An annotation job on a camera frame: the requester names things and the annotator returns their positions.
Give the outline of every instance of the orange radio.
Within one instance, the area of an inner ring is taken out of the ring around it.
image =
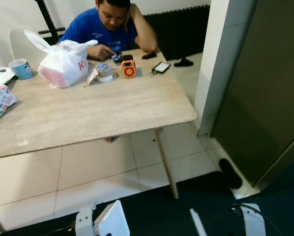
[[[126,78],[133,78],[136,76],[136,65],[132,55],[124,55],[122,57],[122,71]]]

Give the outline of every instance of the black radiator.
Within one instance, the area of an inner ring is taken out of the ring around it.
[[[156,31],[159,48],[166,60],[203,51],[209,10],[209,5],[202,5],[144,16]],[[45,40],[51,45],[57,42],[52,37]]]

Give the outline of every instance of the white chair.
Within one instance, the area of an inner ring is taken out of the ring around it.
[[[24,58],[28,61],[29,65],[39,65],[47,54],[31,43],[25,35],[24,30],[30,30],[39,35],[31,26],[12,29],[8,33],[8,37],[13,58],[14,60]]]

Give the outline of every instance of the blue cup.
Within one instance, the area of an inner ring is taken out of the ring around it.
[[[21,80],[30,79],[33,77],[31,67],[29,66],[26,59],[14,60],[8,66],[13,71],[13,73]]]

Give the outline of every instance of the white wall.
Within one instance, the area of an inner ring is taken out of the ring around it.
[[[68,27],[70,22],[83,11],[95,6],[95,0],[45,0],[56,27]],[[197,5],[210,4],[210,0],[132,0],[143,14],[151,14]],[[8,31],[31,25],[36,31],[46,30],[47,25],[34,0],[0,1],[0,64],[8,65],[12,60]]]
[[[212,131],[256,0],[212,0],[195,109],[199,135]]]

